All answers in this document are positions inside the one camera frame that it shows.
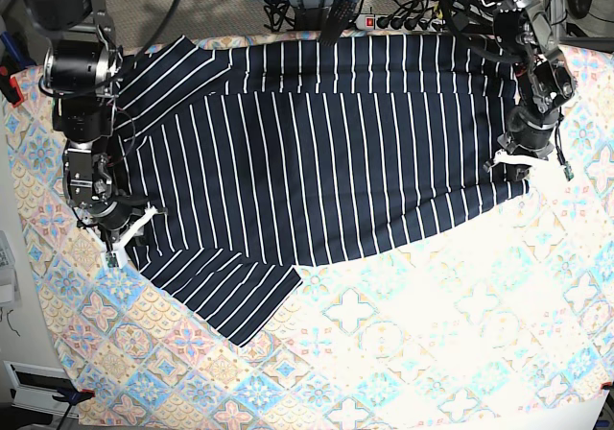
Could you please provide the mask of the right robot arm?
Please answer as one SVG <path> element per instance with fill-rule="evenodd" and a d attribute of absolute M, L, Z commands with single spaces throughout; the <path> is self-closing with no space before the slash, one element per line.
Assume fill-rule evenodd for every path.
<path fill-rule="evenodd" d="M 53 100 L 52 126 L 66 139 L 63 196 L 78 226 L 113 255 L 146 243 L 145 226 L 159 214 L 127 191 L 114 169 L 128 150 L 110 149 L 120 117 L 120 86 L 132 59 L 116 41 L 106 0 L 22 0 L 35 28 L 50 41 L 39 82 Z"/>

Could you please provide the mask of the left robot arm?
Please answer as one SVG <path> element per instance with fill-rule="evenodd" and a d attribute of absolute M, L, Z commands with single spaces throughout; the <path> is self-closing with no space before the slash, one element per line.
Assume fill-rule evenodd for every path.
<path fill-rule="evenodd" d="M 544 177 L 555 173 L 548 160 L 555 154 L 561 179 L 574 173 L 561 142 L 562 107 L 576 91 L 567 61 L 559 48 L 550 17 L 542 0 L 478 0 L 492 15 L 493 36 L 512 61 L 519 102 L 505 117 L 500 149 L 484 164 L 487 172 L 497 165 L 508 176 L 524 179 L 534 169 Z"/>

